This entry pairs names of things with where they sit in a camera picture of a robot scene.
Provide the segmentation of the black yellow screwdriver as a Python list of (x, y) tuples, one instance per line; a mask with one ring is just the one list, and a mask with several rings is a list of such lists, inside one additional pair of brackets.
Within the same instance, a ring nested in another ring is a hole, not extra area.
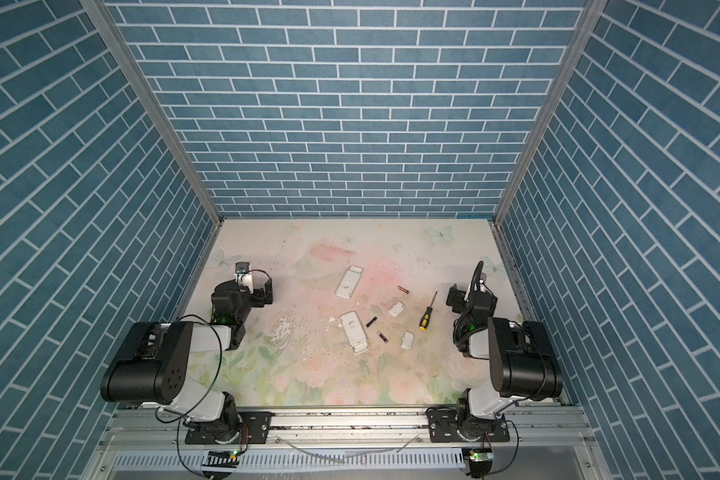
[(421, 319), (419, 321), (419, 329), (421, 331), (426, 331), (429, 327), (429, 324), (431, 322), (431, 317), (433, 314), (433, 307), (434, 307), (434, 303), (436, 301), (437, 295), (438, 295), (438, 292), (435, 291), (431, 298), (429, 305), (426, 307), (426, 309), (424, 311), (424, 314), (421, 316)]

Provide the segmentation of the white battery cover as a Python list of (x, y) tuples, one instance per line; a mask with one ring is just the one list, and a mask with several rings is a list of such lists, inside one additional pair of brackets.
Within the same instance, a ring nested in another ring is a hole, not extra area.
[(398, 301), (388, 310), (388, 313), (393, 317), (397, 317), (404, 310), (405, 310), (405, 305), (402, 302)]
[(401, 340), (401, 348), (404, 350), (410, 350), (413, 346), (415, 336), (412, 332), (406, 331)]

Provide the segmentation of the white remote control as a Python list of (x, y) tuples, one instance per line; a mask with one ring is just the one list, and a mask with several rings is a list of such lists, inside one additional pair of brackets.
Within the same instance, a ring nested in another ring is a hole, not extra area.
[(362, 267), (350, 265), (340, 280), (335, 295), (339, 298), (350, 299), (360, 282), (363, 272)]
[(369, 349), (369, 342), (358, 314), (355, 311), (345, 313), (340, 317), (340, 322), (353, 354), (365, 353)]

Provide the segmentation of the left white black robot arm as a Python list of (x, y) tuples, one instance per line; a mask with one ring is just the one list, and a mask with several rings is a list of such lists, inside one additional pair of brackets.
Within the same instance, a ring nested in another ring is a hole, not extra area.
[(256, 288), (256, 269), (217, 285), (211, 295), (211, 320), (188, 314), (170, 323), (133, 325), (103, 376), (101, 397), (112, 403), (153, 402), (190, 423), (221, 429), (227, 436), (241, 419), (234, 398), (189, 377), (192, 353), (240, 347), (251, 310), (273, 303), (273, 282)]

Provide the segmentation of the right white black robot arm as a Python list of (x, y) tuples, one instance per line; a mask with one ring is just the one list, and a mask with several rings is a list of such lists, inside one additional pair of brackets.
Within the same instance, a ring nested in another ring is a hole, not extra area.
[(458, 315), (452, 341), (466, 358), (488, 370), (488, 380), (464, 391), (457, 418), (493, 421), (524, 400), (542, 401), (562, 393), (563, 373), (545, 326), (497, 317), (498, 298), (482, 283), (449, 289), (446, 305)]

